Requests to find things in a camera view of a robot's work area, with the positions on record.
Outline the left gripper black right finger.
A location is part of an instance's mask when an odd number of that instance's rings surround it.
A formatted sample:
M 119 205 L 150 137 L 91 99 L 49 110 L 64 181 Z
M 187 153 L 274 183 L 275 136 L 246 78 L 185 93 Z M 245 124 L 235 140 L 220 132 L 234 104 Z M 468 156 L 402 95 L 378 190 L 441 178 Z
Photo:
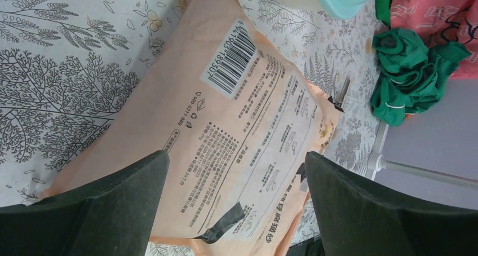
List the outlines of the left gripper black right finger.
M 326 255 L 476 255 L 477 211 L 416 198 L 316 152 L 304 161 Z

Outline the pink cat litter bag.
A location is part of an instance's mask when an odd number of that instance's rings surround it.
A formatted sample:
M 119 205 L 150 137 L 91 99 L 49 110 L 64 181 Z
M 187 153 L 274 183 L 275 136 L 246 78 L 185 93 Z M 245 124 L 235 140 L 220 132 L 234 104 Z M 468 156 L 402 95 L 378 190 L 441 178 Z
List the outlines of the pink cat litter bag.
M 187 0 L 115 121 L 40 197 L 161 149 L 170 165 L 151 242 L 195 255 L 285 255 L 309 197 L 300 166 L 339 119 L 237 0 Z

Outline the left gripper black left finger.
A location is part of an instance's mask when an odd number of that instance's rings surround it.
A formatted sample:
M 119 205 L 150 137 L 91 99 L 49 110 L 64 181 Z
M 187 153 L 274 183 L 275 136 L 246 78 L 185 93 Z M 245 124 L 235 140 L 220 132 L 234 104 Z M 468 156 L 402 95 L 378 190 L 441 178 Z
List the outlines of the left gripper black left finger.
M 2 255 L 144 255 L 169 157 L 156 151 L 31 205 L 1 208 Z

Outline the brown bag sealing clip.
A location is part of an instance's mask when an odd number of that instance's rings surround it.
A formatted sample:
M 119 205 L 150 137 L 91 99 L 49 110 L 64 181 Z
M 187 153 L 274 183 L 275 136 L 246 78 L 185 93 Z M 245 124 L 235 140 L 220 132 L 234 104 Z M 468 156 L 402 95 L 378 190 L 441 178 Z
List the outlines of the brown bag sealing clip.
M 343 84 L 342 88 L 340 89 L 340 92 L 338 92 L 338 94 L 333 99 L 333 103 L 334 103 L 335 106 L 337 106 L 339 108 L 342 107 L 342 105 L 345 101 L 350 83 L 351 83 L 351 79 L 349 77 L 347 77 L 344 80 L 344 84 Z

